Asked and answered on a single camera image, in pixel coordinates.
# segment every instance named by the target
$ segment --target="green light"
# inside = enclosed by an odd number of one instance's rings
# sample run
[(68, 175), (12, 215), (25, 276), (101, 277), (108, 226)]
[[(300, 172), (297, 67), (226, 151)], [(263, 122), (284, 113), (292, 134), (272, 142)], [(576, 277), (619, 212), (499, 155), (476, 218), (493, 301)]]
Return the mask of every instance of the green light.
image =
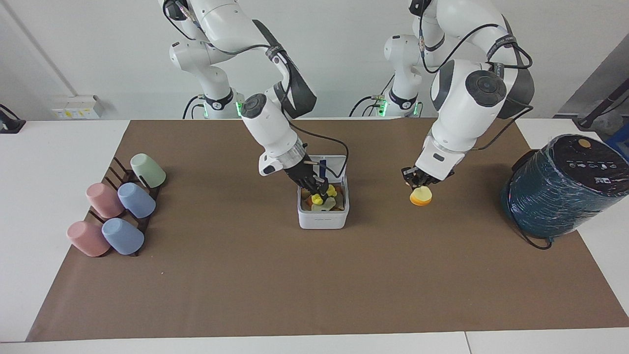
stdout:
[(387, 114), (387, 107), (389, 106), (389, 102), (384, 101), (381, 105), (380, 108), (378, 109), (378, 115), (380, 117), (385, 117)]
[(236, 111), (238, 112), (238, 116), (242, 117), (242, 103), (236, 102)]

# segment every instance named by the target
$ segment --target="white table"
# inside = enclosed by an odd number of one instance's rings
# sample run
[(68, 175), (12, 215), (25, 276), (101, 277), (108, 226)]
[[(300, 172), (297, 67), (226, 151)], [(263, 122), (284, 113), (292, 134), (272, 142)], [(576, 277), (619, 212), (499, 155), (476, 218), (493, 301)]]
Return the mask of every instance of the white table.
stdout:
[[(128, 122), (29, 122), (0, 136), (0, 341), (23, 341), (69, 248), (67, 227), (88, 208)], [(580, 133), (570, 120), (522, 119), (532, 148)], [(625, 311), (629, 309), (629, 198), (581, 232)], [(629, 353), (629, 329), (453, 332), (3, 343), (0, 353)]]

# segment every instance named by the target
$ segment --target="blue cup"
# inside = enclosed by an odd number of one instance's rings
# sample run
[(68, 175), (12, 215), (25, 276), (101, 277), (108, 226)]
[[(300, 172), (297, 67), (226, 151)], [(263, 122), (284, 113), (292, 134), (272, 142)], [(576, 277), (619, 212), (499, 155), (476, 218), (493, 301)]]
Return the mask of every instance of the blue cup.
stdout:
[(118, 198), (136, 218), (142, 219), (155, 211), (155, 200), (135, 183), (125, 183), (118, 189)]
[(107, 220), (102, 231), (111, 247), (125, 256), (137, 252), (144, 244), (142, 231), (123, 219)]

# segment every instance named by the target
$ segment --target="brown tabletop covering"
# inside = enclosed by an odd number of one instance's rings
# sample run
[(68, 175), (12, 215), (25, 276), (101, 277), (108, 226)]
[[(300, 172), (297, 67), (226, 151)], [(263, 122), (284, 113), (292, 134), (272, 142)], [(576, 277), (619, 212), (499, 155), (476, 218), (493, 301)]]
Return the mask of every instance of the brown tabletop covering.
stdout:
[(419, 208), (400, 168), (432, 120), (296, 123), (351, 148), (344, 229), (299, 228), (295, 185), (258, 174), (242, 122), (131, 122), (116, 156), (145, 152), (168, 173), (140, 256), (71, 247), (28, 341), (629, 326), (578, 233), (539, 251), (503, 216), (499, 191), (528, 150), (517, 128)]

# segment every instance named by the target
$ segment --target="green cup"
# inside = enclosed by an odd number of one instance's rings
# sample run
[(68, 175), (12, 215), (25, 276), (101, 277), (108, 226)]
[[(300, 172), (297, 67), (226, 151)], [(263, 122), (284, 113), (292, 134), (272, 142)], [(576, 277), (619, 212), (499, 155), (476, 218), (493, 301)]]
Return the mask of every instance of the green cup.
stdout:
[(166, 180), (166, 172), (149, 155), (137, 154), (133, 156), (131, 168), (147, 188), (159, 187)]

